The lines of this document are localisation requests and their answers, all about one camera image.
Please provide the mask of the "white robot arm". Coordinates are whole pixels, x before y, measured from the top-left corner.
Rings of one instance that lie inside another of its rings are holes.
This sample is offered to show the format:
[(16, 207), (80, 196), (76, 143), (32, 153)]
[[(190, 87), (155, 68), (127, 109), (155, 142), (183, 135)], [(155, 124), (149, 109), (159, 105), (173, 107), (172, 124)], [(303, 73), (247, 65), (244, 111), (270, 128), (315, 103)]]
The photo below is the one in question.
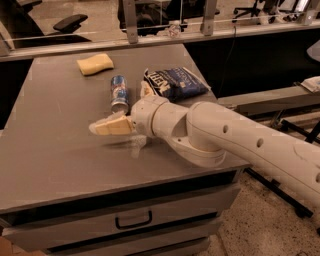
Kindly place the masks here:
[(215, 167), (228, 152), (248, 161), (314, 205), (320, 205), (320, 148), (252, 121), (224, 106), (200, 101), (169, 102), (142, 84), (131, 115), (116, 112), (89, 126), (96, 135), (132, 132), (164, 140), (181, 157)]

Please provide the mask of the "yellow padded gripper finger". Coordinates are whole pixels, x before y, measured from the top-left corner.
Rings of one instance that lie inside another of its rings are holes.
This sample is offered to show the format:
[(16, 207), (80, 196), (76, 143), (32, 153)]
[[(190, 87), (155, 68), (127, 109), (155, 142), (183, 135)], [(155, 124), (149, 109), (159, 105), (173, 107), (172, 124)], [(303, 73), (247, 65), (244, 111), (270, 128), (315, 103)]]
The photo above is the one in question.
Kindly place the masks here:
[(128, 116), (115, 113), (90, 124), (89, 130), (96, 135), (126, 135), (132, 133), (134, 127)]
[(152, 89), (152, 87), (150, 86), (150, 84), (146, 81), (142, 81), (141, 82), (141, 90), (140, 90), (140, 97), (144, 98), (147, 96), (154, 96), (155, 93)]

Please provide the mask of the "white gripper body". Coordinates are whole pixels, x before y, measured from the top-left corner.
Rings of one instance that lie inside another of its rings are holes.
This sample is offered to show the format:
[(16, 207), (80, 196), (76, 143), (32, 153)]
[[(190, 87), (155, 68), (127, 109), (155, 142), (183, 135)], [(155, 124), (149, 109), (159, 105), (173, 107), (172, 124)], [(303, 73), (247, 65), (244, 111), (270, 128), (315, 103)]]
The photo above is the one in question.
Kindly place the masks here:
[(137, 101), (131, 109), (133, 126), (139, 134), (153, 137), (153, 117), (156, 111), (168, 100), (159, 96), (146, 96)]

